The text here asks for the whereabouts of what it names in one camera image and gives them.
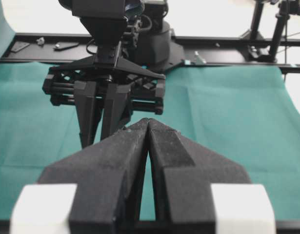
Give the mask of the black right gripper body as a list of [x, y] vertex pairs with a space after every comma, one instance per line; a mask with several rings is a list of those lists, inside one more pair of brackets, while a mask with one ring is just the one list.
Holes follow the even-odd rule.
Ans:
[[128, 89], [133, 110], [161, 115], [166, 77], [134, 63], [130, 55], [135, 49], [129, 42], [120, 41], [109, 48], [99, 46], [89, 57], [50, 67], [42, 90], [50, 95], [53, 105], [75, 105], [77, 87], [95, 84], [95, 96], [106, 99], [114, 84]]

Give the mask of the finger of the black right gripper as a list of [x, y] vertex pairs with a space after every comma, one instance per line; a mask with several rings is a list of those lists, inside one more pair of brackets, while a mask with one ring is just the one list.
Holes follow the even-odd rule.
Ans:
[[94, 143], [101, 119], [101, 108], [97, 100], [97, 86], [98, 84], [93, 81], [75, 81], [74, 83], [74, 101], [82, 148]]
[[103, 140], [127, 124], [133, 113], [131, 86], [109, 84], [104, 102], [100, 139]]

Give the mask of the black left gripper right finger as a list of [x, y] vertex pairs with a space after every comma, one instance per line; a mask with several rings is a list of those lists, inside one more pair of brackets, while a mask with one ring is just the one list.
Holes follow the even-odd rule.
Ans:
[[151, 119], [148, 125], [156, 209], [172, 234], [274, 234], [261, 184], [236, 162]]

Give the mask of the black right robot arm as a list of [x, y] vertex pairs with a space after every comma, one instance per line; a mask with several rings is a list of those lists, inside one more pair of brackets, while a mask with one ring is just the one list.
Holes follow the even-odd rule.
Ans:
[[165, 0], [62, 0], [89, 32], [89, 56], [49, 68], [43, 91], [76, 108], [83, 148], [123, 128], [134, 111], [163, 113], [164, 72], [183, 62]]

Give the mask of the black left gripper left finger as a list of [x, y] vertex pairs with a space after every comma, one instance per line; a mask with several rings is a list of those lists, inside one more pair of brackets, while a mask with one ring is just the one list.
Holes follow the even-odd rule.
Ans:
[[44, 168], [23, 187], [12, 234], [113, 234], [146, 158], [149, 119]]

